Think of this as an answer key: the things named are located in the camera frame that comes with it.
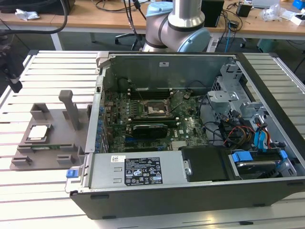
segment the table leg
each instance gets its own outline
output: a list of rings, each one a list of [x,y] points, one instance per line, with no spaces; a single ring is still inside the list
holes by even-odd
[[[90,32],[90,38],[91,38],[91,42],[95,43],[96,39],[95,39],[95,33],[94,32]]]
[[[61,40],[59,39],[58,33],[51,34],[51,37],[52,37],[52,40],[53,40],[55,50],[56,51],[63,51],[64,48],[63,48],[63,45],[61,43]]]
[[[215,52],[215,49],[217,47],[218,41],[219,41],[219,36],[218,35],[214,35],[212,34],[212,37],[210,39],[208,48],[207,48],[207,52]]]

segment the circuit board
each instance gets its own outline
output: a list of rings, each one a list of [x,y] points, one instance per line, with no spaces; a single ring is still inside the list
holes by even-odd
[[[109,153],[178,150],[182,146],[208,144],[201,120],[196,115],[198,97],[188,96],[186,91],[176,91],[168,100],[131,100],[127,94],[106,92],[104,107]],[[172,119],[165,121],[147,119],[147,122],[141,123],[168,126],[166,137],[137,139],[132,136],[130,130],[135,125],[134,122],[131,123],[132,117],[142,117],[147,114],[153,117],[154,114],[160,113]]]

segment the motherboard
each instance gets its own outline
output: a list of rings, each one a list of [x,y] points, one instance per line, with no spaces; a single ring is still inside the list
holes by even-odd
[[[105,123],[108,152],[178,150],[208,144],[199,119],[199,96],[191,92],[106,91],[100,116]]]

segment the barcode sticker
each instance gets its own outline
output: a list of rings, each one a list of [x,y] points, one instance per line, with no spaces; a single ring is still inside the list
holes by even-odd
[[[168,66],[170,66],[169,62],[160,62],[159,63],[159,67],[168,67]]]
[[[111,156],[111,162],[124,162],[126,156]]]

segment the warning label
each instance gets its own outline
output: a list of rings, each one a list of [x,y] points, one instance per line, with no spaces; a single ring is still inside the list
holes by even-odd
[[[125,159],[125,185],[162,184],[159,157]]]

